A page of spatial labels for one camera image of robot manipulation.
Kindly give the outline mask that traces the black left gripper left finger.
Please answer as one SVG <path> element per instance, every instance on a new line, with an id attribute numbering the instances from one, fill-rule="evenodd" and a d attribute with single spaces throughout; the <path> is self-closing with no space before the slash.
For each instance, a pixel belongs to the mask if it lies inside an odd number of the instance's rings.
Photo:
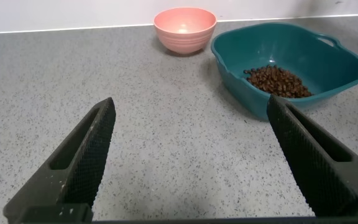
<path id="1" fill-rule="evenodd" d="M 3 209 L 10 223 L 90 223 L 116 121 L 96 103 Z"/>

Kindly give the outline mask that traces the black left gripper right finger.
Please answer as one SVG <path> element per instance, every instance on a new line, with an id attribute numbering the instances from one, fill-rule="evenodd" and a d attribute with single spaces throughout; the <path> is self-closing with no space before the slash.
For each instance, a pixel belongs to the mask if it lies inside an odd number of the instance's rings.
<path id="1" fill-rule="evenodd" d="M 272 95 L 269 123 L 318 217 L 358 217 L 358 155 L 287 100 Z"/>

